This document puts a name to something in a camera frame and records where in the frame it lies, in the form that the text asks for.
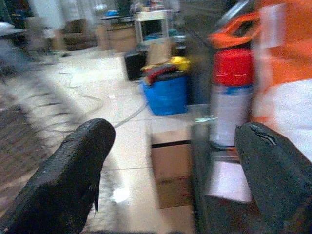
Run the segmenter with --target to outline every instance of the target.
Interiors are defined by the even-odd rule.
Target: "white paper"
[[[251,192],[240,164],[215,162],[212,177],[209,179],[212,181],[206,195],[238,202],[251,202]]]

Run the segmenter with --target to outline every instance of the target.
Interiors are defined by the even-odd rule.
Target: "brown couch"
[[[86,19],[67,22],[61,32],[67,50],[82,50],[96,46],[95,34],[88,29]]]

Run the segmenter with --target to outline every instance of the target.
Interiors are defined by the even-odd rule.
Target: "fire extinguisher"
[[[237,46],[251,41],[259,28],[252,26],[241,37],[235,32],[243,23],[257,19],[257,13],[240,16],[209,36],[216,49],[223,49],[214,55],[212,77],[211,109],[217,121],[211,140],[218,145],[234,146],[236,126],[248,121],[254,84],[253,57],[250,49]]]

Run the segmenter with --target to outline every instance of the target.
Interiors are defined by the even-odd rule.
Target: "blue bin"
[[[142,82],[146,99],[155,115],[166,116],[187,112],[187,78],[186,75],[182,75],[157,81],[152,86]]]

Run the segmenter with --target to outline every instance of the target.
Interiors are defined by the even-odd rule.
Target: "white label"
[[[234,146],[235,128],[248,120],[252,100],[252,86],[213,86],[212,114],[217,118],[212,140],[224,146]]]
[[[261,48],[272,48],[284,43],[285,4],[266,6],[260,9]]]

